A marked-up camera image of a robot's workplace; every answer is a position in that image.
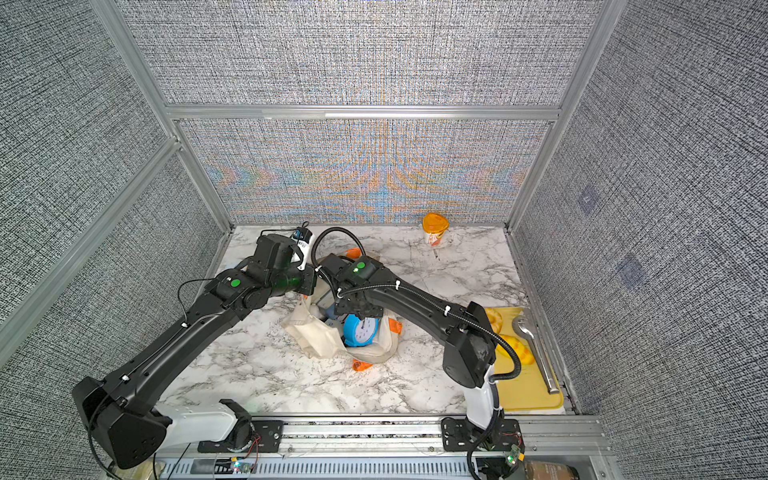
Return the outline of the blue round whale alarm clock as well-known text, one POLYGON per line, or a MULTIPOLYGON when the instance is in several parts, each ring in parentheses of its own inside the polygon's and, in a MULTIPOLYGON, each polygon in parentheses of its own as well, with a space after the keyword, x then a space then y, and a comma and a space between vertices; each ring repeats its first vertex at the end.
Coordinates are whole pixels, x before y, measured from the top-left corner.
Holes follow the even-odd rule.
POLYGON ((343 342, 347 347, 364 347, 373 343, 380 320, 373 317, 360 318, 348 315, 343 324, 343 342))

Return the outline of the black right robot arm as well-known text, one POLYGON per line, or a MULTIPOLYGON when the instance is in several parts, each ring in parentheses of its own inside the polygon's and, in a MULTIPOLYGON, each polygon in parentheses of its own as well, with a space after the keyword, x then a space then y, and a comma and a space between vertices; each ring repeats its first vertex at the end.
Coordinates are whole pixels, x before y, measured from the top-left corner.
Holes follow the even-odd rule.
POLYGON ((503 418, 498 383, 517 378, 522 365, 484 307, 438 298, 368 256, 348 261, 329 255, 316 270, 329 283, 338 313, 372 317, 389 311, 435 339, 443 347, 444 372, 463 389, 467 420, 482 430, 497 427, 503 418))

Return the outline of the beige canvas tote bag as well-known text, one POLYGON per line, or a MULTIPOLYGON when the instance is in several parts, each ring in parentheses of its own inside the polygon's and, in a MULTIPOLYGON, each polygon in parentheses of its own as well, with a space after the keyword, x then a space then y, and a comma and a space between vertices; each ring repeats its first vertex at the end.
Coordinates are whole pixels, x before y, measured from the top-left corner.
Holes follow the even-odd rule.
POLYGON ((319 279, 314 293, 304 295, 281 327, 310 358, 329 359, 348 356, 353 369, 362 371, 392 358, 400 343, 403 323, 389 310, 384 311, 373 343, 364 347, 347 347, 343 342, 343 324, 348 315, 337 316, 331 288, 319 279))

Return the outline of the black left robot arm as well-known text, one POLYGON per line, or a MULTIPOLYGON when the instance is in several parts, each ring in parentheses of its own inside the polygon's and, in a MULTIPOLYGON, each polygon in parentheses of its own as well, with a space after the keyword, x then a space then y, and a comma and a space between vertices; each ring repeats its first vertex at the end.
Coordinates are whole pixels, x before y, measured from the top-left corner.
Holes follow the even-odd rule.
POLYGON ((101 447, 120 469, 135 467, 176 443, 250 451, 251 415, 237 402, 182 411, 161 407, 168 386, 214 340, 287 292, 309 295, 316 284, 308 265, 312 233, 271 229, 253 255, 206 280, 203 293, 142 352, 103 379, 80 380, 72 397, 91 448, 101 447))

